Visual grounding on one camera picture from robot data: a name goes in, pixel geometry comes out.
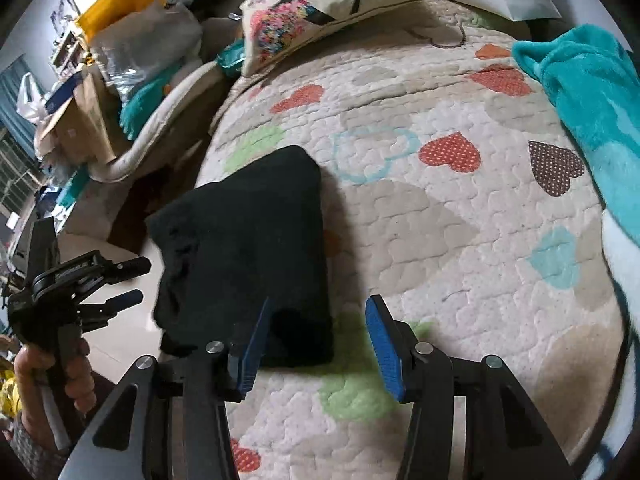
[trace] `curtain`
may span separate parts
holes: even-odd
[[[6,129],[9,130],[11,136],[25,153],[35,159],[33,134],[36,127],[15,111],[20,81],[27,72],[30,70],[24,56],[20,56],[0,72],[0,122],[6,126]]]

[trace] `heart-patterned quilt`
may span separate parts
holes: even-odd
[[[335,319],[331,364],[262,370],[228,406],[241,478],[395,478],[410,406],[384,390],[370,294],[451,356],[501,356],[568,457],[588,442],[623,336],[600,202],[513,38],[485,25],[444,0],[365,20],[240,78],[215,118],[200,185],[288,144],[320,165]]]

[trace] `quilted bedspread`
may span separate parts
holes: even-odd
[[[241,478],[395,477],[411,407],[384,391],[364,326],[373,293],[451,356],[503,357],[567,456],[582,449],[622,321],[590,174],[513,41],[427,0],[235,84],[198,184],[304,147],[322,169],[335,319],[331,364],[262,370],[228,405]],[[456,402],[452,478],[462,413]]]

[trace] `human hand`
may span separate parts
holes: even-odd
[[[91,377],[89,343],[80,340],[79,355],[66,366],[68,381],[65,393],[74,400],[76,409],[84,414],[95,406],[94,378]],[[34,442],[45,449],[56,450],[53,432],[44,411],[40,388],[35,383],[36,371],[45,371],[55,363],[52,355],[36,345],[24,346],[14,361],[15,378],[22,404],[22,425]]]

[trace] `metal screw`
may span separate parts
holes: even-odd
[[[225,344],[222,341],[210,341],[204,349],[208,354],[218,354],[225,349]]]
[[[484,360],[486,365],[489,368],[501,368],[502,367],[502,359],[500,359],[497,355],[488,355]]]
[[[139,370],[145,370],[146,368],[149,368],[153,363],[154,359],[150,355],[143,355],[136,361],[136,367]]]
[[[433,345],[431,343],[427,343],[426,341],[420,341],[415,344],[415,351],[420,355],[429,355],[433,352]]]

